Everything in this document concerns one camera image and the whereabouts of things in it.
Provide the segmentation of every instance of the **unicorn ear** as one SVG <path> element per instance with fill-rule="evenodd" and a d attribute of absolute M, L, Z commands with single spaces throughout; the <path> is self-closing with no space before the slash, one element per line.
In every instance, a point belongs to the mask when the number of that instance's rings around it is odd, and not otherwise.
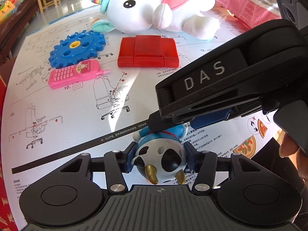
<path fill-rule="evenodd" d="M 106 33 L 114 29 L 115 29 L 114 26 L 112 26 L 107 19 L 96 21 L 92 25 L 92 30 L 100 33 Z"/>

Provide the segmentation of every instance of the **blue toy gear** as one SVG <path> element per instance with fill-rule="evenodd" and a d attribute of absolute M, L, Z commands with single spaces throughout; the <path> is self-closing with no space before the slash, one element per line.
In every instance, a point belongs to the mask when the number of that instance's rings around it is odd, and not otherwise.
<path fill-rule="evenodd" d="M 91 57 L 97 57 L 97 51 L 103 50 L 106 44 L 103 34 L 92 30 L 75 32 L 54 46 L 48 58 L 50 66 L 56 69 L 75 65 Z"/>

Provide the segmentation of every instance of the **unicorn eye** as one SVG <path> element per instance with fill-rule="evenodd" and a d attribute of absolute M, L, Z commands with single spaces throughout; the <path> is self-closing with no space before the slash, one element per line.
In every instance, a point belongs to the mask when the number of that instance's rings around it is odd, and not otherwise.
<path fill-rule="evenodd" d="M 132 8 L 135 5 L 136 5 L 136 2 L 134 0 L 127 0 L 126 2 L 123 3 L 123 6 L 125 8 Z"/>

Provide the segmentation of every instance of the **yellow gear center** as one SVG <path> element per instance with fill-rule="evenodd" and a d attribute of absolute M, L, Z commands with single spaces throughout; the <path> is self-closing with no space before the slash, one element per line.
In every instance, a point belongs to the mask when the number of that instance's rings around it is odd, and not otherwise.
<path fill-rule="evenodd" d="M 74 49 L 74 48 L 78 47 L 80 44 L 81 44 L 80 41 L 74 41 L 74 42 L 72 42 L 72 43 L 69 45 L 69 47 L 70 47 L 70 49 Z"/>

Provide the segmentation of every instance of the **metal screw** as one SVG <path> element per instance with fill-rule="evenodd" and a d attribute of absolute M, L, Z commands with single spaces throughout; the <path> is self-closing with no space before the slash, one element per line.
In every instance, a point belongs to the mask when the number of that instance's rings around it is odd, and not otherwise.
<path fill-rule="evenodd" d="M 210 189 L 210 186 L 207 184 L 200 183 L 195 186 L 195 189 L 198 191 L 207 191 Z"/>
<path fill-rule="evenodd" d="M 113 191 L 113 192 L 121 192 L 125 189 L 125 186 L 122 185 L 122 184 L 113 184 L 111 187 L 110 187 L 110 190 Z"/>

